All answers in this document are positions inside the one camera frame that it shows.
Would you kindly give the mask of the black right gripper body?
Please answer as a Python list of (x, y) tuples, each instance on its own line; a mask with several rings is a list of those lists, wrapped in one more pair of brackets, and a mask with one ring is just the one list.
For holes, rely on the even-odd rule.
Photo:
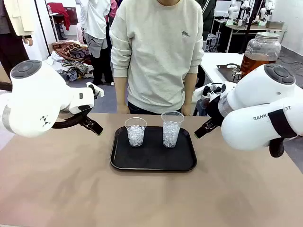
[(207, 106), (207, 114), (210, 116), (212, 123), (222, 123), (225, 118), (225, 109), (220, 96), (217, 96), (209, 102)]

